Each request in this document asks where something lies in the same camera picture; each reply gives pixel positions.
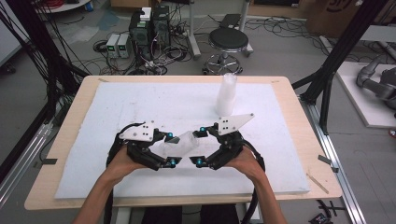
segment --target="forearm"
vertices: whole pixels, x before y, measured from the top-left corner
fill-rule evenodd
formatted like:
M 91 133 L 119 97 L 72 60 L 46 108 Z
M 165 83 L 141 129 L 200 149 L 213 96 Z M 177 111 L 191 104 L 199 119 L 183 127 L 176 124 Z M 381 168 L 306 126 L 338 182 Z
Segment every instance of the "forearm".
M 99 177 L 73 223 L 97 223 L 114 185 L 102 176 Z
M 252 181 L 257 192 L 264 222 L 268 224 L 287 223 L 267 176 L 265 174 L 255 175 Z

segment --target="person's right hand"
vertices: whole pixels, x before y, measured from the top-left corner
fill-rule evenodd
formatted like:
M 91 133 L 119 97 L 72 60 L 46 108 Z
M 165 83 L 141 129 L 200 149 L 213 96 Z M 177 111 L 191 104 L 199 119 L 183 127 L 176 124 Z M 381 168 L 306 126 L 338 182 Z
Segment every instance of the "person's right hand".
M 146 166 L 133 161 L 127 154 L 127 146 L 121 147 L 120 151 L 114 157 L 113 161 L 107 166 L 102 173 L 102 178 L 112 182 L 114 185 L 131 172 L 137 169 L 147 168 Z
M 253 180 L 257 175 L 265 175 L 264 170 L 254 158 L 253 153 L 246 146 L 243 146 L 241 153 L 239 153 L 236 158 L 229 161 L 226 166 L 237 169 L 250 180 Z

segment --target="floor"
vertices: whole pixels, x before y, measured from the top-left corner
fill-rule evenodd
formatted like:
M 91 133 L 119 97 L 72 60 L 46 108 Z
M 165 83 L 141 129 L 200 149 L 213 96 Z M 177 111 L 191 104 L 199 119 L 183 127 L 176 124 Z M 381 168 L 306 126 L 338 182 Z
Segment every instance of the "floor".
M 101 61 L 101 55 L 92 50 L 92 45 L 98 40 L 106 39 L 111 32 L 126 31 L 129 25 L 128 16 L 130 16 L 128 12 L 112 11 L 110 8 L 103 7 L 92 13 L 87 13 L 83 9 L 59 13 L 54 19 L 59 23 L 77 21 L 73 24 L 79 27 L 99 27 L 98 33 L 89 41 L 70 45 L 77 56 L 87 64 L 88 69 L 93 74 L 99 74 L 101 71 L 104 72 L 103 68 L 106 65 Z M 197 33 L 207 33 L 217 26 L 210 20 L 208 17 L 196 19 L 195 27 L 199 27 L 197 24 L 202 24 L 203 27 Z M 252 19 L 248 22 L 246 33 L 254 53 L 248 58 L 243 53 L 235 54 L 244 67 L 241 76 L 285 76 L 292 83 L 314 73 L 326 59 L 325 50 L 318 48 L 318 41 L 309 37 L 307 33 L 303 33 L 304 36 L 296 36 L 294 32 L 275 30 L 275 34 L 259 25 L 262 20 Z M 298 28 L 300 25 L 300 22 L 289 23 L 289 26 L 295 29 L 300 29 Z M 171 63 L 167 65 L 166 75 L 201 75 L 205 59 L 215 51 L 207 45 L 207 35 L 198 35 L 197 40 L 202 57 L 184 63 Z M 376 53 L 366 46 L 367 43 L 359 43 L 348 60 L 362 59 L 364 62 L 367 60 L 366 55 L 374 57 Z M 0 126 L 2 127 L 0 162 L 3 162 L 47 100 L 46 85 L 27 55 L 20 51 L 10 62 L 16 67 L 16 73 L 9 74 L 4 69 L 0 72 L 0 94 L 2 95 L 0 97 Z M 123 67 L 129 62 L 120 60 L 119 65 Z M 300 88 L 296 90 L 296 93 L 302 93 L 304 89 L 305 87 Z M 394 188 L 396 174 L 393 169 L 396 168 L 394 164 L 396 160 L 395 139 L 389 137 L 387 129 L 364 126 L 337 78 L 333 81 L 328 121 L 332 143 L 366 223 L 391 223 L 396 218 L 396 188 Z M 50 144 L 43 149 L 43 157 L 49 148 Z M 39 169 L 34 167 L 36 161 L 38 158 L 29 166 L 18 186 L 0 209 L 2 223 L 70 223 L 76 215 L 77 209 L 50 211 L 24 209 L 24 201 L 39 172 Z M 341 199 L 335 199 L 332 202 L 336 207 L 344 207 Z M 287 201 L 280 202 L 280 204 L 289 223 L 307 223 L 317 214 L 323 213 L 316 201 Z M 199 206 L 184 207 L 183 211 L 186 214 L 183 216 L 184 223 L 198 223 L 199 217 L 195 212 L 199 209 Z M 131 223 L 139 223 L 142 214 L 143 209 L 135 208 Z M 344 210 L 332 212 L 332 221 L 351 223 Z

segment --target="wooden table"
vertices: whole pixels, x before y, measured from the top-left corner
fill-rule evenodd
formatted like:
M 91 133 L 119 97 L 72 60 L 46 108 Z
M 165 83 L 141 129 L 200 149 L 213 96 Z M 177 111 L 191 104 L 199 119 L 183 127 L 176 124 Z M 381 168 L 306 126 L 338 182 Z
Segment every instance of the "wooden table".
M 77 136 L 78 130 L 90 108 L 96 89 L 101 82 L 172 82 L 172 83 L 220 83 L 221 77 L 211 76 L 164 76 L 164 77 L 86 77 L 70 107 L 64 123 L 49 151 L 48 158 L 58 159 L 55 165 L 43 165 L 26 199 L 28 210 L 62 209 L 81 207 L 84 199 L 56 200 L 55 192 L 62 178 L 64 165 Z M 240 83 L 271 84 L 284 119 L 289 127 L 290 136 L 297 149 L 311 191 L 305 194 L 276 195 L 278 200 L 339 198 L 342 191 L 331 167 L 318 160 L 324 156 L 318 139 L 297 99 L 294 90 L 285 77 L 238 77 Z M 145 197 L 116 198 L 115 206 L 149 206 L 169 204 L 204 203 L 246 203 L 250 195 L 212 195 L 182 197 Z

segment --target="black stool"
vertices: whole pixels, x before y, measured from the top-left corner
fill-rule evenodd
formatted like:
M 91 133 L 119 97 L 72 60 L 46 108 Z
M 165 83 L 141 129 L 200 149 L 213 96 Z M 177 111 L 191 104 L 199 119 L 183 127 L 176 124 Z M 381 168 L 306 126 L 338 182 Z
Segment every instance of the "black stool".
M 231 52 L 240 52 L 248 46 L 248 37 L 234 28 L 219 28 L 209 35 L 209 44 L 215 49 L 222 51 L 221 54 L 214 54 L 207 59 L 205 67 L 202 69 L 204 75 L 209 72 L 223 75 L 225 73 L 239 74 L 243 71 L 239 61 L 229 55 Z

